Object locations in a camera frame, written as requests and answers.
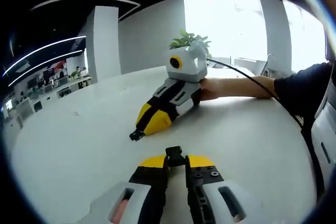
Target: desk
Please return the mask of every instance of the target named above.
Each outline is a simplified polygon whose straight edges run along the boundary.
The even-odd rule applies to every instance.
[[[47,223],[78,221],[145,158],[177,145],[184,155],[207,155],[224,179],[259,198],[271,217],[298,223],[312,209],[316,188],[308,149],[294,119],[273,99],[201,102],[170,129],[131,141],[141,106],[166,78],[164,67],[114,77],[27,121],[13,150],[13,171]],[[161,223],[190,224],[184,167],[172,173]]]
[[[78,78],[78,79],[75,79],[75,80],[71,80],[71,81],[69,81],[67,84],[64,84],[64,85],[62,85],[62,86],[56,87],[56,88],[54,88],[52,91],[50,91],[50,92],[48,92],[48,93],[46,93],[46,94],[41,95],[39,98],[33,99],[33,100],[31,101],[31,103],[32,103],[33,106],[34,106],[36,103],[42,101],[42,100],[43,100],[45,97],[47,97],[47,96],[54,97],[54,98],[55,98],[55,97],[58,97],[57,93],[58,93],[59,91],[61,91],[62,89],[69,88],[69,87],[71,87],[71,86],[73,86],[73,85],[75,85],[75,84],[78,84],[78,83],[83,82],[83,81],[89,81],[89,80],[91,80],[91,79],[92,79],[92,77],[83,77],[83,78]]]

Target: bright window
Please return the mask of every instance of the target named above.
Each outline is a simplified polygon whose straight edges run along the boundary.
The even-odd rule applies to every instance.
[[[84,64],[86,67],[86,71],[89,72],[88,55],[86,53],[86,48],[84,49]]]
[[[282,0],[286,9],[292,44],[292,71],[298,72],[313,64],[326,62],[322,23],[306,10]]]
[[[267,59],[259,0],[185,0],[186,31],[211,40],[213,57]]]
[[[12,100],[9,100],[8,102],[6,102],[6,108],[7,108],[8,110],[11,110],[12,107],[13,107]]]

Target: white pillar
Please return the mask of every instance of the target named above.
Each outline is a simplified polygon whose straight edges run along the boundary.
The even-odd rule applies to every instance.
[[[281,0],[260,0],[267,33],[267,54],[272,54],[269,68],[291,75],[292,48],[289,23]]]
[[[88,16],[85,33],[91,83],[120,75],[118,8],[96,6]]]

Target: ceiling light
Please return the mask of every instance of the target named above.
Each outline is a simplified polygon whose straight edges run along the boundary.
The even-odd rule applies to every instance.
[[[7,74],[8,71],[10,71],[13,67],[15,67],[19,62],[21,62],[22,60],[26,59],[28,56],[30,56],[30,55],[32,55],[32,54],[34,54],[34,53],[36,53],[36,52],[38,52],[38,51],[40,51],[40,50],[42,50],[42,49],[45,49],[45,48],[47,48],[47,47],[56,45],[56,44],[58,44],[58,43],[62,43],[62,42],[69,41],[69,40],[73,40],[73,39],[80,39],[80,38],[86,38],[86,36],[83,35],[83,36],[78,36],[78,37],[74,37],[74,38],[70,38],[70,39],[60,40],[60,41],[58,41],[58,42],[54,42],[54,43],[48,44],[48,45],[46,45],[46,46],[44,46],[44,47],[41,47],[41,48],[39,48],[39,49],[36,49],[35,51],[30,52],[30,53],[27,54],[26,56],[23,56],[21,59],[19,59],[19,60],[18,60],[17,62],[15,62],[13,65],[11,65],[11,66],[10,66],[4,73],[3,73],[2,77],[3,77],[5,74]]]
[[[16,70],[16,72],[17,73],[21,73],[21,72],[25,71],[29,67],[30,67],[29,63],[26,63],[22,67],[20,67],[18,70]]]
[[[14,57],[13,46],[12,46],[12,41],[11,40],[9,40],[9,48],[11,49],[12,56]]]
[[[28,73],[29,73],[30,71],[32,71],[33,69],[38,68],[38,67],[42,66],[42,65],[45,64],[45,63],[48,63],[48,62],[50,62],[50,61],[52,61],[52,60],[56,60],[56,59],[58,59],[58,58],[61,58],[61,57],[67,56],[67,55],[75,54],[75,53],[77,53],[77,52],[83,52],[83,50],[78,50],[78,51],[75,51],[75,52],[70,52],[70,53],[68,53],[68,54],[61,55],[61,56],[52,58],[51,60],[47,60],[47,61],[45,61],[45,62],[43,62],[43,63],[41,63],[41,64],[39,64],[39,65],[37,65],[37,66],[31,68],[31,69],[29,69],[27,72],[24,72],[23,74],[21,74],[18,78],[16,78],[14,81],[12,81],[8,86],[10,87],[11,85],[13,85],[14,82],[16,82],[16,81],[17,81],[18,79],[20,79],[22,76],[28,74]]]

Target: green leaves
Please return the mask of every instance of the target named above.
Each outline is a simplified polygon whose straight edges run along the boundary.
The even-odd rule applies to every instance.
[[[75,76],[77,76],[77,75],[78,75],[78,72],[77,72],[77,71],[74,71],[74,72],[72,72],[71,77],[75,77]]]
[[[209,53],[209,50],[208,50],[208,48],[210,47],[209,43],[211,43],[211,41],[205,41],[208,39],[208,36],[205,36],[205,37],[202,37],[201,35],[195,36],[195,34],[193,33],[189,34],[183,29],[180,30],[180,34],[182,38],[174,38],[173,42],[169,45],[170,49],[175,49],[175,48],[180,48],[180,47],[189,47],[193,41],[201,39],[205,43],[207,57],[208,58],[212,57],[212,55]]]
[[[188,34],[185,30],[183,30],[183,29],[180,30],[180,34],[181,34],[183,37],[185,37],[185,38],[188,38],[188,37],[189,37],[189,34]]]

